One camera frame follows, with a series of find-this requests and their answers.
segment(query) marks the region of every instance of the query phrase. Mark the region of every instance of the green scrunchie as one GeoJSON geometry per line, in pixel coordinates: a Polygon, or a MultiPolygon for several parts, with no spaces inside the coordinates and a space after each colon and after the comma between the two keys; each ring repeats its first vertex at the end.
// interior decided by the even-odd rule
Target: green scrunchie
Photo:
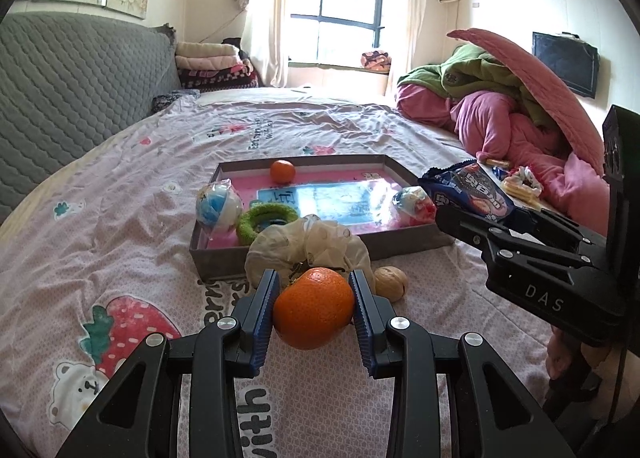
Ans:
{"type": "Polygon", "coordinates": [[[238,242],[243,247],[247,247],[254,242],[258,235],[255,228],[262,222],[271,220],[283,220],[291,223],[298,219],[298,213],[293,207],[284,203],[259,203],[245,211],[238,220],[236,235],[238,242]]]}

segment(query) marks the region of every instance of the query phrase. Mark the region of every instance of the headboard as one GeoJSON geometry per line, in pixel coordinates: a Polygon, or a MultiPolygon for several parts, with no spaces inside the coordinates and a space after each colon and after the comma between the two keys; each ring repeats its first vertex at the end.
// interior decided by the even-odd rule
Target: headboard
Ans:
{"type": "Polygon", "coordinates": [[[165,25],[66,12],[0,23],[0,224],[40,182],[180,88],[165,25]]]}

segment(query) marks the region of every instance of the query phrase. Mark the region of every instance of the television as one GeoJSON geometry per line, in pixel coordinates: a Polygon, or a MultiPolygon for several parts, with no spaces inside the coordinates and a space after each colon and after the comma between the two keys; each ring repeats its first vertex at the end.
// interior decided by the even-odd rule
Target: television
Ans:
{"type": "Polygon", "coordinates": [[[562,35],[534,32],[533,55],[560,77],[573,93],[595,98],[600,67],[596,47],[581,41],[577,35],[565,32],[562,35]]]}

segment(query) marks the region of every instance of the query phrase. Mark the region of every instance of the metal bolt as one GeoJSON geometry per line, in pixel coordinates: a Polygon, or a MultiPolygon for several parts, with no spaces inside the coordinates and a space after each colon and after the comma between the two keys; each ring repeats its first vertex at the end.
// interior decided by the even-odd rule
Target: metal bolt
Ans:
{"type": "Polygon", "coordinates": [[[145,339],[147,346],[158,346],[164,342],[164,336],[159,333],[152,333],[149,337],[145,339]]]}
{"type": "Polygon", "coordinates": [[[406,330],[410,324],[406,317],[394,317],[390,323],[396,330],[406,330]]]}
{"type": "Polygon", "coordinates": [[[482,336],[479,333],[469,332],[465,335],[465,342],[470,346],[479,346],[482,344],[482,336]]]}
{"type": "Polygon", "coordinates": [[[236,320],[233,317],[223,317],[222,319],[218,319],[217,324],[221,330],[231,330],[236,326],[236,320]]]}

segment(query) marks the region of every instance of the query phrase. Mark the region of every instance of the tangerine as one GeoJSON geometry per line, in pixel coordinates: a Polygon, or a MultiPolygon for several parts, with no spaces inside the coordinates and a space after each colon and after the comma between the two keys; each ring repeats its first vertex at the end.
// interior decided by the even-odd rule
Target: tangerine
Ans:
{"type": "Polygon", "coordinates": [[[273,327],[289,346],[313,350],[349,324],[355,298],[345,279],[328,268],[312,268],[278,296],[273,327]]]}
{"type": "Polygon", "coordinates": [[[296,177],[296,168],[287,160],[276,160],[271,164],[269,174],[275,183],[287,184],[296,177]]]}

